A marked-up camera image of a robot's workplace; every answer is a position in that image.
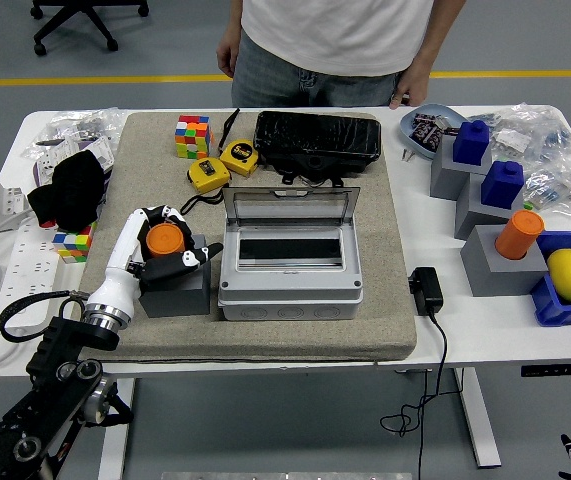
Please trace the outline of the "person's right hand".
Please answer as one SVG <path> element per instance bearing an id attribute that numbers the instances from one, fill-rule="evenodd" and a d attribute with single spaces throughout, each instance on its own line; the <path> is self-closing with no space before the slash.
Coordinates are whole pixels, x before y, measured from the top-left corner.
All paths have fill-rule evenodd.
<path id="1" fill-rule="evenodd" d="M 240 46 L 240 37 L 223 37 L 216 49 L 219 70 L 228 78 L 233 78 Z"/>

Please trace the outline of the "person's left hand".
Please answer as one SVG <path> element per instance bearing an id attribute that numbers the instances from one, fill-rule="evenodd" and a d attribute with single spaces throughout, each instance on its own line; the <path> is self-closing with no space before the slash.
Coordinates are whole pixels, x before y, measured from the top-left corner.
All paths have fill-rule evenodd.
<path id="1" fill-rule="evenodd" d="M 429 65 L 419 63 L 410 65 L 400 76 L 389 108 L 394 110 L 401 105 L 420 106 L 428 96 L 430 72 Z"/>

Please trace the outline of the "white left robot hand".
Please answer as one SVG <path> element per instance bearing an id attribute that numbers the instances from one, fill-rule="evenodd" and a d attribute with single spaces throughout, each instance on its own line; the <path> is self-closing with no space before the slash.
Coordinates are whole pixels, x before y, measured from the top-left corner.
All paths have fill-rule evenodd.
<path id="1" fill-rule="evenodd" d="M 186 240 L 183 252 L 152 258 L 143 247 L 152 227 L 176 226 Z M 182 215 L 174 208 L 160 205 L 139 208 L 129 215 L 107 262 L 105 279 L 86 303 L 82 318 L 86 323 L 107 324 L 119 330 L 134 316 L 134 301 L 140 286 L 190 274 L 223 250 L 219 242 L 196 248 L 192 233 Z"/>

